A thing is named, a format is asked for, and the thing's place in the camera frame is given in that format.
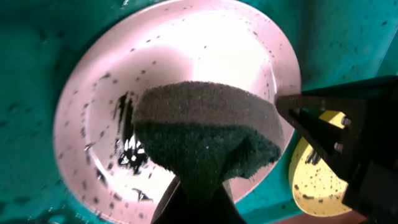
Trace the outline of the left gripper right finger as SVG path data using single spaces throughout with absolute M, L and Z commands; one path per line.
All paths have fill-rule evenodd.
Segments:
M 397 223 L 397 76 L 279 96 L 278 113 L 348 186 L 368 223 Z

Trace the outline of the yellow-green plate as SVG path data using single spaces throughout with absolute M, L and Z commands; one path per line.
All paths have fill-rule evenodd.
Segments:
M 314 217 L 334 217 L 351 211 L 342 199 L 347 183 L 327 166 L 305 138 L 298 142 L 289 165 L 295 203 Z

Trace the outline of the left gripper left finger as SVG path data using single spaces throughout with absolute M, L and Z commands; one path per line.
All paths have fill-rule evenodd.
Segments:
M 153 214 L 151 224 L 246 224 L 231 198 L 229 182 L 223 182 L 208 205 L 189 205 L 179 179 L 173 179 Z

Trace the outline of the white plate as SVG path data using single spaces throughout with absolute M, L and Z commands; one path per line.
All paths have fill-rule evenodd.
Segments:
M 269 17 L 239 1 L 166 1 L 103 34 L 60 97 L 53 129 L 60 173 L 97 218 L 149 223 L 173 173 L 129 125 L 142 93 L 184 81 L 235 86 L 269 102 L 298 94 L 295 52 Z

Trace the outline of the dark green sponge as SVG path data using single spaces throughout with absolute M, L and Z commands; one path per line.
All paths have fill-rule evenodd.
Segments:
M 191 201 L 207 202 L 226 180 L 248 179 L 279 160 L 284 136 L 275 106 L 229 85 L 181 82 L 144 92 L 136 138 L 172 171 Z

